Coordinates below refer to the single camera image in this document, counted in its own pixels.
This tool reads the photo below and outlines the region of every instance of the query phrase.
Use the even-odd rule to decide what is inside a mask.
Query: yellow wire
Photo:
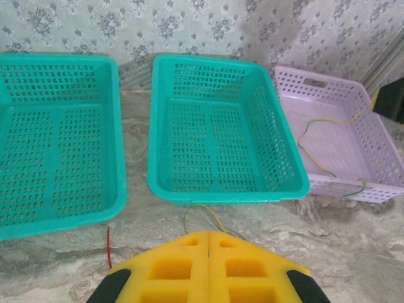
[[[215,219],[216,219],[217,223],[219,224],[219,227],[220,227],[220,229],[222,230],[222,232],[225,232],[225,233],[227,234],[227,231],[226,231],[225,227],[223,226],[222,221],[220,221],[219,216],[215,213],[214,210],[212,210],[209,206],[204,205],[204,204],[191,205],[191,206],[186,210],[186,212],[185,212],[185,214],[184,214],[184,220],[183,220],[184,231],[185,231],[186,234],[188,234],[188,228],[187,228],[185,219],[186,219],[186,216],[187,216],[187,213],[189,212],[189,210],[190,210],[192,207],[194,207],[194,206],[201,206],[201,207],[207,209],[208,211],[210,211],[211,214],[215,217]]]
[[[314,164],[316,164],[322,171],[327,172],[329,174],[331,174],[333,177],[336,177],[336,175],[332,172],[330,172],[329,170],[325,169],[314,157],[311,153],[309,153],[308,150],[306,150],[303,146],[302,146],[302,139],[303,137],[306,135],[307,130],[309,129],[309,126],[311,123],[313,122],[317,122],[317,121],[329,121],[329,122],[335,122],[335,123],[341,123],[341,124],[350,124],[352,122],[354,122],[356,119],[358,119],[358,117],[361,115],[362,112],[358,112],[351,120],[349,121],[341,121],[338,119],[334,119],[334,118],[321,118],[321,119],[315,119],[315,120],[311,120],[309,121],[309,123],[307,123],[306,129],[304,131],[304,133],[302,134],[302,136],[300,136],[300,138],[297,140],[297,145],[303,149],[305,151],[305,153],[309,156],[309,158],[314,162]]]

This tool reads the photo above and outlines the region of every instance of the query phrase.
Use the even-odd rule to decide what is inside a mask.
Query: teal plastic basket
[[[107,220],[125,205],[116,63],[0,56],[0,240]]]
[[[280,201],[309,191],[267,71],[196,56],[153,62],[147,179],[177,205]]]

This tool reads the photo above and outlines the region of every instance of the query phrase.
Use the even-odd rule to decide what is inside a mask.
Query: floral wallpaper
[[[0,52],[107,54],[123,85],[145,88],[161,52],[357,80],[403,27],[403,11],[401,0],[0,0]]]

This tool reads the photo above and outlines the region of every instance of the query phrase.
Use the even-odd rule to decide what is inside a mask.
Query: red wire
[[[112,261],[111,261],[111,245],[109,242],[109,226],[107,229],[107,257],[108,257],[108,265],[109,265],[109,269],[112,268]]]

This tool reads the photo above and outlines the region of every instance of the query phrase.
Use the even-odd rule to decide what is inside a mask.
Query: plastic basket
[[[126,202],[116,63],[0,56],[0,240],[100,222]]]
[[[319,169],[304,151],[311,193],[381,203],[404,193],[404,166],[379,115],[369,110],[371,100],[357,82],[277,66],[276,87],[296,139],[313,119],[335,118],[351,124],[314,123],[302,145],[337,178]]]
[[[153,62],[148,185],[176,204],[301,198],[309,181],[279,99],[252,63]]]

